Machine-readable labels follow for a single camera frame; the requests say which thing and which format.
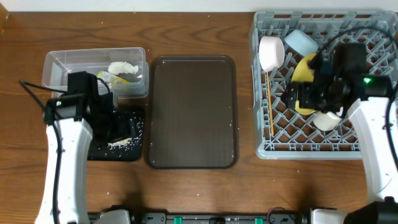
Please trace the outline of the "rice leftovers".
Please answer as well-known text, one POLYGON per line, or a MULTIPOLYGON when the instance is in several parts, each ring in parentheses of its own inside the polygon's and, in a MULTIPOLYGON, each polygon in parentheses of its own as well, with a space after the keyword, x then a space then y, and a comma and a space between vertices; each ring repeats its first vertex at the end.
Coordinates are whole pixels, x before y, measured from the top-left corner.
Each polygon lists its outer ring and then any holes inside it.
POLYGON ((135 132, 132 134, 131 137, 118 142, 109 143, 106 146, 106 148, 112 153, 115 153, 116 151, 120 151, 120 153, 125 154, 141 153, 144 137, 145 119, 142 116, 134 115, 133 118, 130 119, 130 123, 131 122, 135 124, 135 132))

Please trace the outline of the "yellow plate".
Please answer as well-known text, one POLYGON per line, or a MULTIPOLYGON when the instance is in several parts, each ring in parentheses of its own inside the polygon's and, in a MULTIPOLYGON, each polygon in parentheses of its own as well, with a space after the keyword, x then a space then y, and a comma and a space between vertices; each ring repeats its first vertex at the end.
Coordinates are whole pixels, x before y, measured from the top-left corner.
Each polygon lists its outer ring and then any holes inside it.
MULTIPOLYGON (((314 56, 316 56, 316 54, 309 54, 299 61, 292 75, 293 82, 313 81, 313 72, 308 67, 308 61, 314 58, 314 56)), ((302 115, 309 115, 315 112, 313 109, 301 108, 299 100, 295 102, 295 111, 302 115)))

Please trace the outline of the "white green cup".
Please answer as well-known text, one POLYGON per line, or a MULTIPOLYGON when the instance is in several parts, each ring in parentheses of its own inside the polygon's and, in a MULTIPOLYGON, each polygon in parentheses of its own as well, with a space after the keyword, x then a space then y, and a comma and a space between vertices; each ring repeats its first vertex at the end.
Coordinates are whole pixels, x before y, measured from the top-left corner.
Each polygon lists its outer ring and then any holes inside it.
POLYGON ((313 123, 321 131, 331 131, 340 121, 341 118, 332 112, 322 113, 318 111, 313 123))

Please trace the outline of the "wooden chopstick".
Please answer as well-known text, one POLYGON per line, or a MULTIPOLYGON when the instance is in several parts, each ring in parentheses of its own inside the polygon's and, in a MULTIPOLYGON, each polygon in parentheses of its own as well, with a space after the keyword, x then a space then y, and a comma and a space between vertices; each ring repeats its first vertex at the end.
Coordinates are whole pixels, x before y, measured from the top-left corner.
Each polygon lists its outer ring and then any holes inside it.
POLYGON ((267 100, 268 100, 268 110, 269 110, 269 123, 270 123, 270 132, 271 136, 274 135, 274 121, 272 114, 272 100, 271 100, 271 82, 269 72, 266 72, 266 81, 267 81, 267 100))

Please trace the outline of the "yellow green wrapper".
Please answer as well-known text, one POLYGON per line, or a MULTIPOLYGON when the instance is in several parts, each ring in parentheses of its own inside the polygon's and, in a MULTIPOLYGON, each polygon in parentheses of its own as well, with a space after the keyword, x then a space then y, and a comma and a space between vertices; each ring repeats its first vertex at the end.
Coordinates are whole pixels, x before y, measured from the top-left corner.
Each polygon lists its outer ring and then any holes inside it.
POLYGON ((109 84, 129 83, 129 81, 103 70, 99 71, 96 76, 109 84))

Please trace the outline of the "pink bowl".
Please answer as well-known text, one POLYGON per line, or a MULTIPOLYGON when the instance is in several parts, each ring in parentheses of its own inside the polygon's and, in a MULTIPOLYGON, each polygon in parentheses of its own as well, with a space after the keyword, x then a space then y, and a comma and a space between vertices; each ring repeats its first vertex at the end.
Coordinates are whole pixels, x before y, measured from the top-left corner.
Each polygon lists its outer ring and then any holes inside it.
POLYGON ((284 45, 280 38, 264 36, 259 43, 259 61, 265 72, 280 68, 285 59, 284 45))

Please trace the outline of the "light blue bowl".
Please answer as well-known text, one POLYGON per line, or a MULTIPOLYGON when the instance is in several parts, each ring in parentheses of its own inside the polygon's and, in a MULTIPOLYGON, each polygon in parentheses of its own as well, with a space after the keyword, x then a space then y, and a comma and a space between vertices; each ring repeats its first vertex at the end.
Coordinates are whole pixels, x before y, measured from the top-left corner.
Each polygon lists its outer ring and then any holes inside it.
POLYGON ((290 48, 303 57, 318 51, 318 44, 301 30, 293 30, 284 40, 290 48))

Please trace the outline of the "white tissue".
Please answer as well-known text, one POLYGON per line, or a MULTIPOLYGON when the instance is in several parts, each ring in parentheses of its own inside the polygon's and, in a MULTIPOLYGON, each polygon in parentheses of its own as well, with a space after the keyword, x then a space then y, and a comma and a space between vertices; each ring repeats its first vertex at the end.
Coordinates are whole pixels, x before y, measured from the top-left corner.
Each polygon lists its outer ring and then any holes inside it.
POLYGON ((121 73, 136 74, 138 71, 138 65, 131 65, 128 62, 113 62, 108 67, 108 72, 114 75, 119 75, 121 73))

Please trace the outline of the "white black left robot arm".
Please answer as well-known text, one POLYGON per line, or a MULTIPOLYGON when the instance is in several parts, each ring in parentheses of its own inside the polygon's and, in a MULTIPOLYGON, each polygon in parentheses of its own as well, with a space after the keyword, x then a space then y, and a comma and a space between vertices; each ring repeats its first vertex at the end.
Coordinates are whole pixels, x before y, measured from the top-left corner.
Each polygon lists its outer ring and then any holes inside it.
POLYGON ((106 159, 114 143, 140 138, 142 116, 115 110, 112 93, 69 92, 48 100, 44 121, 49 153, 35 222, 90 223, 87 162, 106 159))

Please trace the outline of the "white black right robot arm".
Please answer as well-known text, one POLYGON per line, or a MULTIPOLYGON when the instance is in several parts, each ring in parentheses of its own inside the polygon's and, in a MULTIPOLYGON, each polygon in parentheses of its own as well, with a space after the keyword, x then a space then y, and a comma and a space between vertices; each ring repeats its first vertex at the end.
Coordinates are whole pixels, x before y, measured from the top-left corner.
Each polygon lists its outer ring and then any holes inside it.
POLYGON ((297 65, 282 101, 292 109, 321 112, 315 126, 336 126, 347 117, 357 135, 365 168, 369 204, 345 213, 313 208, 302 223, 397 223, 396 91, 389 77, 371 75, 359 59, 324 60, 315 56, 297 65))

